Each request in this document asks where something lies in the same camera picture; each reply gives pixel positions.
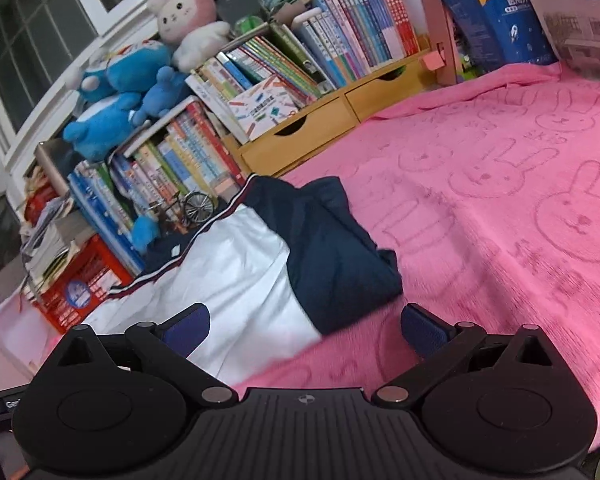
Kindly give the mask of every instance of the red plastic basket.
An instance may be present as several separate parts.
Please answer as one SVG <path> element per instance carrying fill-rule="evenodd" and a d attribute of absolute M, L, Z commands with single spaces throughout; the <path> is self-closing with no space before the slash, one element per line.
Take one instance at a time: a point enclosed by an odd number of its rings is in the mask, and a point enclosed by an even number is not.
<path fill-rule="evenodd" d="M 63 334 L 93 312 L 113 285 L 128 285 L 132 279 L 100 236 L 93 235 L 41 295 L 43 304 L 34 304 Z"/>

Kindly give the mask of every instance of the pink blanket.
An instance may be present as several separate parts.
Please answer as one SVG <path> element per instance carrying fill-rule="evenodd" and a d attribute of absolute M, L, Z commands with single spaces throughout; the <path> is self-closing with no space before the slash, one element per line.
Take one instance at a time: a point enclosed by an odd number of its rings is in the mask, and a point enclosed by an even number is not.
<path fill-rule="evenodd" d="M 595 405 L 600 444 L 600 83 L 510 65 L 418 95 L 285 178 L 328 174 L 397 252 L 404 298 L 242 387 L 370 392 L 417 362 L 398 323 L 416 301 L 491 333 L 540 324 Z"/>

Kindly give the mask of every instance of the circular black disc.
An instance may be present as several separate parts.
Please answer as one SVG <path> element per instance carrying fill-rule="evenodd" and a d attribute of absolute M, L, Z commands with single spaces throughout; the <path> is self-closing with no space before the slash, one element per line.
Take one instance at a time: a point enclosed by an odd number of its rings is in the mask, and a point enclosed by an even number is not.
<path fill-rule="evenodd" d="M 13 416 L 37 466 L 71 474 L 134 468 L 164 452 L 186 419 L 182 395 L 159 378 L 90 364 L 32 383 Z"/>
<path fill-rule="evenodd" d="M 462 462 L 504 474 L 545 472 L 583 457 L 596 431 L 584 391 L 564 377 L 539 365 L 459 375 L 426 397 L 422 421 Z"/>

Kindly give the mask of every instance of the white window frame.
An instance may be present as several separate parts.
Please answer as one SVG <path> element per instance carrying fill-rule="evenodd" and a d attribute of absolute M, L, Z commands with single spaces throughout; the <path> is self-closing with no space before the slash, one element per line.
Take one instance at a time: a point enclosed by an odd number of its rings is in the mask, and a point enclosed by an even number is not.
<path fill-rule="evenodd" d="M 115 50 L 157 34 L 155 17 L 146 9 L 147 0 L 123 0 L 111 11 L 100 0 L 80 0 L 98 37 L 67 68 L 87 63 L 103 47 Z M 64 88 L 64 74 L 55 81 L 33 109 L 19 131 L 15 131 L 0 98 L 0 175 L 7 174 L 3 194 L 17 209 L 24 200 L 24 176 L 34 162 L 34 149 L 59 131 L 74 110 L 77 95 Z"/>

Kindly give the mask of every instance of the wooden drawer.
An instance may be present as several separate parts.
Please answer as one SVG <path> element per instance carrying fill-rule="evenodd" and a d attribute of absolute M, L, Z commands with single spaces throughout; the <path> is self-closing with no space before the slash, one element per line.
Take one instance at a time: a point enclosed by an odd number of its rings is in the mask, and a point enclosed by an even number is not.
<path fill-rule="evenodd" d="M 436 83 L 435 73 L 426 70 L 417 60 L 400 70 L 392 70 L 346 93 L 360 122 Z"/>
<path fill-rule="evenodd" d="M 255 173 L 273 175 L 357 124 L 344 96 L 338 97 L 282 130 L 264 134 L 244 146 L 240 154 Z"/>

